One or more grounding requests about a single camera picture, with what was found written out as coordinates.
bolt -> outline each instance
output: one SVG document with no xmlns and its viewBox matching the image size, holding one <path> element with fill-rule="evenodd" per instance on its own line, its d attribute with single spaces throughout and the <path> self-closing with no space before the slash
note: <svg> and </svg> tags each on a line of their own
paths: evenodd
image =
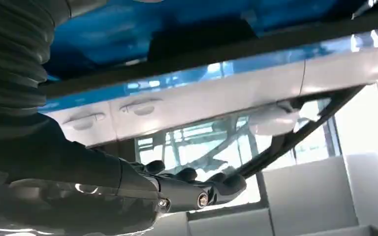
<svg viewBox="0 0 378 236">
<path fill-rule="evenodd" d="M 159 207 L 165 207 L 165 206 L 167 206 L 167 200 L 160 199 L 160 201 L 158 202 L 158 206 Z"/>
<path fill-rule="evenodd" d="M 208 195 L 206 193 L 201 193 L 198 197 L 198 207 L 204 208 L 208 204 Z"/>
</svg>

black rubber trim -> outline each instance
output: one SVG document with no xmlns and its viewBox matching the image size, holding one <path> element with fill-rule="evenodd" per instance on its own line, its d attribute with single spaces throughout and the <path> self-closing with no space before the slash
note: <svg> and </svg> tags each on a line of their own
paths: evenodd
<svg viewBox="0 0 378 236">
<path fill-rule="evenodd" d="M 320 113 L 320 119 L 316 122 L 310 121 L 296 133 L 291 132 L 283 135 L 283 143 L 273 143 L 264 152 L 255 156 L 251 161 L 242 165 L 233 174 L 240 174 L 245 178 L 249 178 L 256 173 L 262 171 L 272 162 L 276 161 L 279 157 L 283 156 L 289 150 L 294 148 L 304 138 L 314 132 L 318 127 L 324 124 L 329 118 L 331 118 L 341 107 L 348 103 L 364 86 L 347 88 L 339 91 L 332 92 L 331 102 Z M 280 136 L 274 137 L 274 139 L 281 139 Z"/>
</svg>

white wall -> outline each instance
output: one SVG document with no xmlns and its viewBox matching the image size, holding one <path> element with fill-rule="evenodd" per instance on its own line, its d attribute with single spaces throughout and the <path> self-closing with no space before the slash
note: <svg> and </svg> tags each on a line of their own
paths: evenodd
<svg viewBox="0 0 378 236">
<path fill-rule="evenodd" d="M 378 228 L 378 85 L 364 88 L 335 117 L 359 223 Z"/>
<path fill-rule="evenodd" d="M 285 167 L 263 175 L 276 236 L 357 225 L 342 158 Z"/>
</svg>

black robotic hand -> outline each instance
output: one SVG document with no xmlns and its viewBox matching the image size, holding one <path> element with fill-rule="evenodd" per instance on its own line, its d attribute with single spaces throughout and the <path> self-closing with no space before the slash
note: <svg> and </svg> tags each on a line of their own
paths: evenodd
<svg viewBox="0 0 378 236">
<path fill-rule="evenodd" d="M 247 187 L 245 179 L 240 175 L 227 177 L 224 173 L 217 173 L 202 182 L 196 181 L 197 173 L 192 168 L 183 169 L 174 175 L 161 174 L 165 169 L 161 161 L 153 161 L 148 165 L 131 165 L 141 175 L 156 180 L 159 191 L 171 201 L 171 212 L 228 203 Z"/>
</svg>

